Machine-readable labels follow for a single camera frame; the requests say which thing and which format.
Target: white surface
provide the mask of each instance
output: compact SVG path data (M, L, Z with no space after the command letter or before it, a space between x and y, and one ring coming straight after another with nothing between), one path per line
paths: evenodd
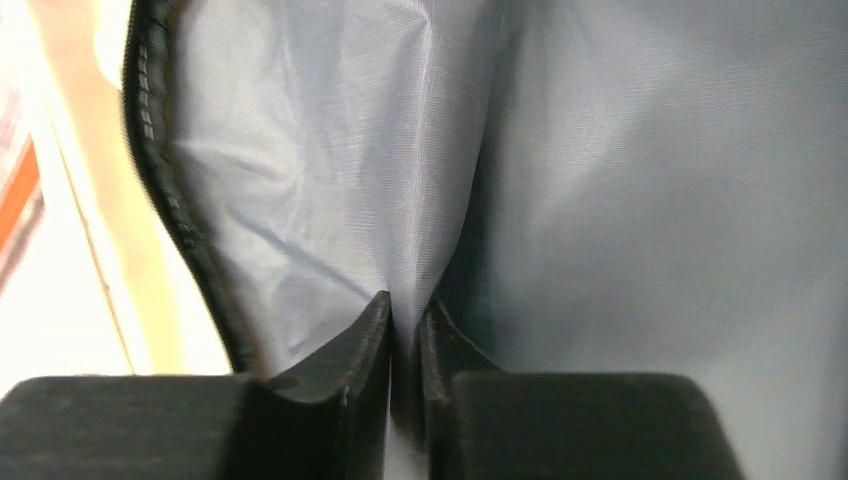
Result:
M0 295L0 396L36 376L130 373L114 324L90 315L99 286L83 262L48 213Z

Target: bag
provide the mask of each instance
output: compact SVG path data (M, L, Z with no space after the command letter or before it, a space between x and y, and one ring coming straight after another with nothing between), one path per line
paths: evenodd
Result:
M515 371L688 376L752 480L848 474L844 2L136 0L141 179L237 371L391 293Z

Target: black zipper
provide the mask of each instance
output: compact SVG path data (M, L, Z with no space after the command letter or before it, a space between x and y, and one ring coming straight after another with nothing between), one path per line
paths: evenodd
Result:
M175 3L132 2L122 79L126 140L138 177L206 301L233 371L255 372L250 331L226 294L206 235L191 218L163 148L168 15Z

